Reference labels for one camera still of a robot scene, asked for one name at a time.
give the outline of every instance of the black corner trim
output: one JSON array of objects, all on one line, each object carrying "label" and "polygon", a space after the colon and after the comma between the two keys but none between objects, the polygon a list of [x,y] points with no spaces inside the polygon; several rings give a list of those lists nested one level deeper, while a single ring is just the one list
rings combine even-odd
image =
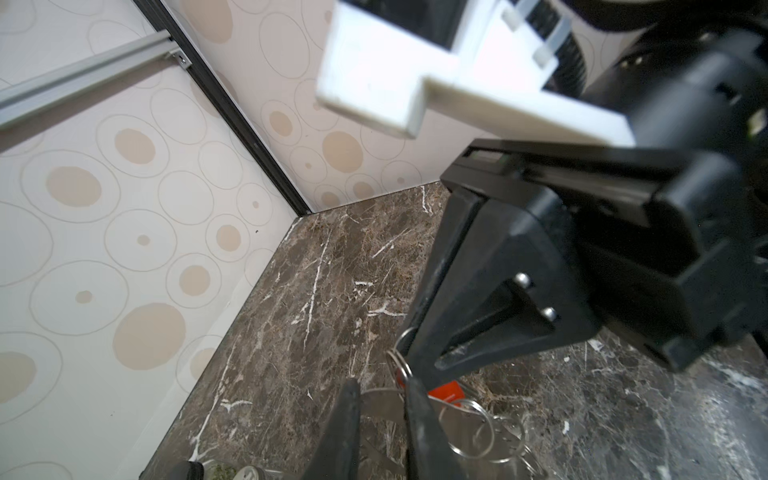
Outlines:
[{"label": "black corner trim", "polygon": [[293,186],[291,181],[277,164],[277,161],[262,143],[259,136],[251,128],[248,120],[240,109],[232,102],[229,94],[219,83],[216,75],[208,68],[208,65],[200,56],[193,43],[184,34],[181,27],[174,20],[173,15],[165,8],[161,0],[134,0],[136,6],[144,14],[144,17],[152,24],[155,30],[168,30],[170,37],[179,44],[181,50],[187,55],[192,64],[187,72],[195,81],[200,90],[205,93],[210,103],[214,105],[227,125],[235,132],[243,142],[248,153],[253,155],[256,163],[264,170],[264,173],[275,184],[277,190],[283,195],[288,204],[299,217],[312,213],[309,205]]}]

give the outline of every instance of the wallpaper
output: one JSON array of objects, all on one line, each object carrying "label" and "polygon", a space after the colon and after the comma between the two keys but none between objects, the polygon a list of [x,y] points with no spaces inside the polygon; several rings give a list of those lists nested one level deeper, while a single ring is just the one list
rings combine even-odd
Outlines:
[{"label": "wallpaper", "polygon": [[[474,138],[491,137],[428,111],[419,137],[403,140],[320,107],[333,0],[165,1],[315,211],[436,181]],[[575,27],[590,80],[629,42]]]},{"label": "wallpaper", "polygon": [[[147,31],[0,2],[3,86]],[[0,480],[137,478],[294,218],[173,62],[0,131]]]}]

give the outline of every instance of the screw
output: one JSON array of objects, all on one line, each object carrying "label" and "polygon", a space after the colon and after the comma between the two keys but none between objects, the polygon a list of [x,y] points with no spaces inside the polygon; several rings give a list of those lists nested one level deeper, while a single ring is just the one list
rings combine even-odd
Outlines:
[{"label": "screw", "polygon": [[750,132],[750,137],[756,137],[758,133],[763,131],[768,126],[768,117],[766,116],[766,109],[761,108],[752,114],[749,120],[746,121],[747,130]]},{"label": "screw", "polygon": [[515,275],[515,283],[517,283],[518,286],[520,286],[522,289],[527,289],[531,286],[531,277],[523,272],[520,272]]},{"label": "screw", "polygon": [[549,320],[550,322],[554,322],[555,320],[558,319],[558,312],[551,306],[541,309],[539,313],[541,314],[541,316],[543,316],[545,319]]}]

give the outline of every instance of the black cable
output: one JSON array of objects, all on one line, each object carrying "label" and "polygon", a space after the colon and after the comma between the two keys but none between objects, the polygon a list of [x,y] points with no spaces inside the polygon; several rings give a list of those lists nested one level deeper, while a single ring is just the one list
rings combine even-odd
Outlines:
[{"label": "black cable", "polygon": [[[538,36],[546,39],[560,21],[560,14],[549,5],[547,0],[541,0],[526,21]],[[587,83],[587,66],[584,64],[584,56],[573,34],[568,34],[563,45],[555,52],[555,56],[558,58],[559,65],[546,88],[568,97],[578,97]]]}]

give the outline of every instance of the marble floor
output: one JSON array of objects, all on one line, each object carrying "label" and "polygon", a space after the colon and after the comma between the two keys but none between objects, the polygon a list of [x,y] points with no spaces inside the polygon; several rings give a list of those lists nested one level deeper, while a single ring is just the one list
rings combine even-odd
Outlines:
[{"label": "marble floor", "polygon": [[[344,379],[392,386],[384,352],[448,195],[430,184],[298,219],[141,479],[186,459],[301,472]],[[767,367],[750,337],[673,375],[603,331],[463,381],[493,413],[519,415],[551,478],[757,480]],[[380,441],[402,456],[396,430]]]}]

